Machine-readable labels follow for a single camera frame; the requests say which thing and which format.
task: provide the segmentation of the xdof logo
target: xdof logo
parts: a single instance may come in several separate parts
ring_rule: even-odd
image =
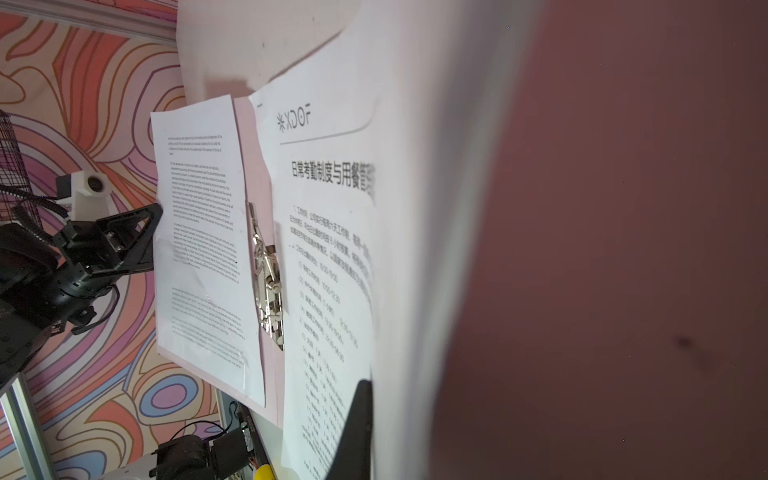
[[[277,114],[277,126],[281,132],[303,127],[310,124],[310,104],[304,104],[295,110],[288,110]]]

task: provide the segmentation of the psychedelic pattern backdrop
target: psychedelic pattern backdrop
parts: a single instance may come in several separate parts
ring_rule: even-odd
[[[86,0],[163,20],[176,21],[178,0]]]
[[[58,175],[91,170],[111,179],[113,212],[151,203],[150,112],[183,105],[175,49],[0,13],[0,108],[36,193],[53,195]],[[61,227],[54,215],[41,217],[49,232]],[[217,420],[215,391],[157,354],[154,276],[124,277],[118,287],[108,322],[54,336],[26,372],[60,478],[97,478],[152,452],[190,419]],[[96,302],[99,315],[108,301]],[[3,419],[0,480],[22,476]]]

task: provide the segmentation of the black cable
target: black cable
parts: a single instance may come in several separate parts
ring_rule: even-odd
[[[8,195],[13,195],[14,197],[21,198],[23,200],[29,200],[33,204],[37,205],[38,207],[46,208],[51,212],[53,212],[54,214],[57,214],[61,218],[69,217],[69,212],[67,211],[67,209],[57,203],[50,201],[48,199],[50,197],[40,197],[38,195],[25,192],[21,188],[11,187],[10,185],[2,185],[2,184],[0,184],[0,192]]]
[[[170,437],[170,440],[173,440],[173,439],[175,439],[175,438],[176,438],[176,435],[178,435],[178,434],[182,433],[186,427],[188,427],[188,426],[190,426],[190,425],[196,425],[196,424],[198,424],[198,423],[208,423],[208,424],[211,424],[211,425],[213,425],[214,427],[218,427],[218,428],[219,428],[219,429],[220,429],[222,432],[224,432],[224,429],[222,429],[222,428],[221,428],[221,425],[219,425],[218,423],[209,422],[208,420],[197,420],[196,422],[187,423],[185,426],[181,427],[181,429],[180,429],[178,432],[174,433],[174,436]]]
[[[35,238],[45,242],[47,245],[53,245],[53,236],[38,227],[35,221],[27,213],[27,209],[24,207],[23,202],[24,200],[17,202],[16,205],[11,207],[11,213],[13,214],[13,217],[16,219],[16,221],[18,221],[18,224],[24,228],[24,230],[27,230],[29,233],[35,236]]]
[[[235,412],[237,411],[237,402],[230,402],[230,406],[227,407],[227,410],[230,411],[230,424],[227,425],[227,427],[221,431],[221,433],[217,433],[216,435],[213,435],[211,437],[208,437],[206,440],[215,440],[224,435],[225,433],[230,431],[230,427],[232,426],[232,421],[235,419]]]
[[[118,303],[120,302],[120,290],[118,289],[118,286],[115,285],[114,283],[108,286],[107,288],[114,292],[114,300],[112,301],[112,306],[109,307],[109,311],[107,311],[107,313],[105,313],[97,322],[89,323],[88,325],[76,326],[75,328],[72,329],[72,335],[80,335],[82,333],[86,333],[88,330],[93,330],[97,326],[106,322],[109,319],[109,317],[112,316],[112,313],[114,313],[114,309],[118,307]]]
[[[235,418],[235,415],[232,412],[232,405],[235,406],[235,411],[237,410],[237,402],[230,402],[230,406],[229,406],[229,410],[230,410],[230,424],[227,425],[227,427],[225,429],[221,428],[221,425],[219,425],[218,423],[209,422],[208,420],[197,420],[196,422],[187,423],[185,426],[181,427],[181,429],[178,432],[174,433],[174,436],[170,437],[170,440],[175,439],[176,435],[182,433],[186,429],[186,427],[188,427],[190,425],[196,425],[197,423],[208,423],[210,425],[214,425],[214,426],[218,427],[219,430],[221,430],[221,432],[217,433],[216,435],[212,435],[210,437],[207,437],[206,440],[210,441],[210,440],[218,439],[219,437],[221,437],[225,433],[229,432],[230,427],[232,426],[232,421]]]

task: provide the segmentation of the maroon surface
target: maroon surface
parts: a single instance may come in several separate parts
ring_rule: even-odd
[[[552,2],[432,478],[768,478],[768,2]]]

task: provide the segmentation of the paper document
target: paper document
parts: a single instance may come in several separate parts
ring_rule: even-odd
[[[302,480],[325,478],[374,353],[378,92],[348,97],[348,84],[331,81],[343,69],[318,55],[251,96],[282,269],[283,457]]]
[[[525,23],[530,5],[365,0],[250,97],[283,275],[283,458],[302,480],[325,478],[364,378],[374,477],[428,476],[432,405],[522,50],[524,29],[502,22]]]
[[[232,99],[152,114],[159,346],[264,405],[243,163]]]

